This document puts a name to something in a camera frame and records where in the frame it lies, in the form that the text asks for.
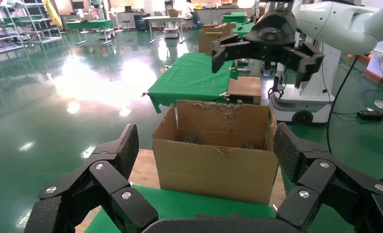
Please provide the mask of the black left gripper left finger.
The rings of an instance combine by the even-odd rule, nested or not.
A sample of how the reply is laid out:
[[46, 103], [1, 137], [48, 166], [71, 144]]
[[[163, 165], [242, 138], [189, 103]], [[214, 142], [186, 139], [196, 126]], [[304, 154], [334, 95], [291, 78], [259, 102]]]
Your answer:
[[139, 153], [136, 125], [98, 145], [86, 162], [42, 188], [24, 228], [27, 233], [73, 233], [101, 206], [122, 233], [140, 233], [158, 220], [156, 209], [129, 182]]

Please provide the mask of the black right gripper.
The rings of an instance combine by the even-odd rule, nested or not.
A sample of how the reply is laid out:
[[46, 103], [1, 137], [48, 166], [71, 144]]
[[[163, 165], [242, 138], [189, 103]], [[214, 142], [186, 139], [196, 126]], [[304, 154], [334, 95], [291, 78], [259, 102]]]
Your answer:
[[294, 48], [295, 31], [292, 11], [271, 9], [244, 36], [231, 34], [212, 43], [212, 72], [217, 73], [226, 61], [241, 58], [280, 62], [296, 72], [295, 88], [300, 88], [319, 71], [324, 55], [309, 42]]

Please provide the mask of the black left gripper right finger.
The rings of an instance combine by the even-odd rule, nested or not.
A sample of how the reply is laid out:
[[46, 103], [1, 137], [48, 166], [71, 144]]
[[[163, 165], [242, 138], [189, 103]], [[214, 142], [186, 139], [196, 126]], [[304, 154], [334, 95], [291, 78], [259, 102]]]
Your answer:
[[277, 125], [273, 152], [295, 184], [277, 218], [304, 233], [322, 205], [333, 208], [357, 233], [383, 233], [383, 182], [337, 160], [321, 144]]

